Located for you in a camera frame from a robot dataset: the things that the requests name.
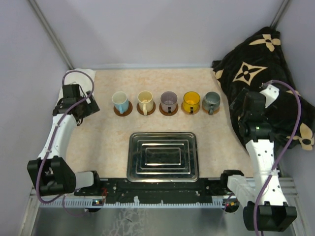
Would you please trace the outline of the grey mug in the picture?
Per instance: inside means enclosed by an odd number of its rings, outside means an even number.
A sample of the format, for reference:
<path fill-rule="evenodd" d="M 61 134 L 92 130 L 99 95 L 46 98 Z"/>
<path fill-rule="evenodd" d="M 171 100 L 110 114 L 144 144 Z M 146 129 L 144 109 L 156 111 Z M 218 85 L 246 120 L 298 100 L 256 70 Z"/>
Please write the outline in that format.
<path fill-rule="evenodd" d="M 221 98 L 219 94 L 214 91 L 208 92 L 202 100 L 202 105 L 204 104 L 219 104 L 220 105 L 220 103 L 221 103 Z"/>

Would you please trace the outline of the white mug blue handle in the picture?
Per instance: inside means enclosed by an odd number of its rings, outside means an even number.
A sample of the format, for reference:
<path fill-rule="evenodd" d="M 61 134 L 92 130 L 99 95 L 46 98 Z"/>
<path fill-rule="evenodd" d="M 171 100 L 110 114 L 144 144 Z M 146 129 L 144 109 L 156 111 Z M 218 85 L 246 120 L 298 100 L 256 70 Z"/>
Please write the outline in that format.
<path fill-rule="evenodd" d="M 125 113 L 129 108 L 129 101 L 127 94 L 123 91 L 118 91 L 113 94 L 112 102 L 114 103 L 115 108 L 119 111 L 120 114 Z"/>

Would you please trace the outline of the yellow mug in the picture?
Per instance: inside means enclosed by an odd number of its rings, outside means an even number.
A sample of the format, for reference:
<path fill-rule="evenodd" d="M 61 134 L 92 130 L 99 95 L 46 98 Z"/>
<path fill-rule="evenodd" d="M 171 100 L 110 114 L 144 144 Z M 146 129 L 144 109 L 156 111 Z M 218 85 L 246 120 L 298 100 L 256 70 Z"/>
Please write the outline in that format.
<path fill-rule="evenodd" d="M 200 105 L 200 95 L 195 91 L 186 92 L 183 97 L 183 102 L 186 110 L 192 107 L 196 109 L 196 107 Z"/>

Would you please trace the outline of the light woven round coaster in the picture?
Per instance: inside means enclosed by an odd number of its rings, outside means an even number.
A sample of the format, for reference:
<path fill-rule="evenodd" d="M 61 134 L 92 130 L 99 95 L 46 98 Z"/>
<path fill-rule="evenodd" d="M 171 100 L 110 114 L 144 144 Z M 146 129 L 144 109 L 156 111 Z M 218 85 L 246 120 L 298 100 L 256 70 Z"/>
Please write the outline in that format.
<path fill-rule="evenodd" d="M 188 110 L 186 110 L 185 109 L 185 105 L 184 105 L 184 102 L 182 102 L 181 103 L 181 110 L 183 111 L 183 113 L 184 114 L 186 114 L 186 115 L 195 115 L 195 114 L 197 114 L 198 112 L 199 112 L 199 110 L 200 110 L 200 105 L 198 105 L 197 107 L 196 107 L 196 109 L 194 109 L 194 107 L 192 107 L 192 108 L 189 108 Z"/>

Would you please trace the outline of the cream cartoon mug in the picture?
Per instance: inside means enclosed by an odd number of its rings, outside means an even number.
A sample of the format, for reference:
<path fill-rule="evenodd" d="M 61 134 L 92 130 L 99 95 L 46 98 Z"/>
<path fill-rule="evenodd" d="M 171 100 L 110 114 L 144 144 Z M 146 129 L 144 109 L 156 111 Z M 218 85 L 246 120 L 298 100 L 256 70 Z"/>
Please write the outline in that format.
<path fill-rule="evenodd" d="M 144 115 L 147 115 L 147 112 L 151 111 L 153 108 L 153 95 L 150 91 L 144 90 L 138 94 L 138 103 L 140 109 L 143 111 Z"/>

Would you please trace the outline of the reddish brown wooden coaster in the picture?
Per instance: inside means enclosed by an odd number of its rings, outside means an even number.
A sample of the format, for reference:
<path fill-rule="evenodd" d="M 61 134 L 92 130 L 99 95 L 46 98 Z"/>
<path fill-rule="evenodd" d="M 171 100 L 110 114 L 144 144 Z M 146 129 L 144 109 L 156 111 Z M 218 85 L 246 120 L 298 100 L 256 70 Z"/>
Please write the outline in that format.
<path fill-rule="evenodd" d="M 173 116 L 178 112 L 179 105 L 178 103 L 174 103 L 172 105 L 167 105 L 162 102 L 159 104 L 159 111 L 164 115 L 164 116 Z"/>

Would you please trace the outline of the purple mug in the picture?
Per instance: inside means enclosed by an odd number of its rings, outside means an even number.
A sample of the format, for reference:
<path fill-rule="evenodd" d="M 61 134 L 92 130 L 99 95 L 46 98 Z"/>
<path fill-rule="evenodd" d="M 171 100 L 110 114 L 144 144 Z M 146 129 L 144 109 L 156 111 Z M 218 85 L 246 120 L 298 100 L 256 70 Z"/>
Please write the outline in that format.
<path fill-rule="evenodd" d="M 172 91 L 166 91 L 164 92 L 161 97 L 160 97 L 160 101 L 161 101 L 161 109 L 167 113 L 168 115 L 170 115 L 171 113 L 173 113 L 176 110 L 177 107 L 177 95 L 176 93 L 172 92 Z"/>

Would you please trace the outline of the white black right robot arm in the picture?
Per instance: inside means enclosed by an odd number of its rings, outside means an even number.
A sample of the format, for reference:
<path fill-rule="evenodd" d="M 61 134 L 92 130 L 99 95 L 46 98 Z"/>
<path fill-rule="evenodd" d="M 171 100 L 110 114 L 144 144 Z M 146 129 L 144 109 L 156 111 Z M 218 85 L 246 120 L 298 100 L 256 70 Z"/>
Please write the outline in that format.
<path fill-rule="evenodd" d="M 220 190 L 234 194 L 243 207 L 244 224 L 256 233 L 283 232 L 297 217 L 297 210 L 289 206 L 280 186 L 274 158 L 274 134 L 265 110 L 272 105 L 280 90 L 272 84 L 264 85 L 261 92 L 244 88 L 230 105 L 241 109 L 238 128 L 254 169 L 251 187 L 246 177 L 236 170 L 223 172 Z"/>

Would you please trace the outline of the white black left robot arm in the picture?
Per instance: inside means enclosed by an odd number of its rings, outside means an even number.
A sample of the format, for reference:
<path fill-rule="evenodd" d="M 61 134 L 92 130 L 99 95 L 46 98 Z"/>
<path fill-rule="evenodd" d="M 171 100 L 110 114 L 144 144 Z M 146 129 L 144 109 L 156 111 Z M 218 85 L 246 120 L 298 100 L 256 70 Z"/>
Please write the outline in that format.
<path fill-rule="evenodd" d="M 52 127 L 38 158 L 27 164 L 27 170 L 41 197 L 73 193 L 85 188 L 92 195 L 102 191 L 102 182 L 96 171 L 74 172 L 65 161 L 73 129 L 83 119 L 98 112 L 99 107 L 87 91 L 81 94 L 79 84 L 62 86 L 63 96 L 53 110 Z"/>

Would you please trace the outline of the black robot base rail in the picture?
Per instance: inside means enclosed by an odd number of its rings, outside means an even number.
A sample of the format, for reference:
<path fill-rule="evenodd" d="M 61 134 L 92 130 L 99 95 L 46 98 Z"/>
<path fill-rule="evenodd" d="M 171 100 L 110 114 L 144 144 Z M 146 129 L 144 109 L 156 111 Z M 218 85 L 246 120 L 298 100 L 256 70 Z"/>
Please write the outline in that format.
<path fill-rule="evenodd" d="M 75 196 L 100 197 L 106 204 L 214 204 L 235 212 L 240 203 L 218 178 L 199 178 L 196 182 L 131 182 L 126 178 L 101 179 Z"/>

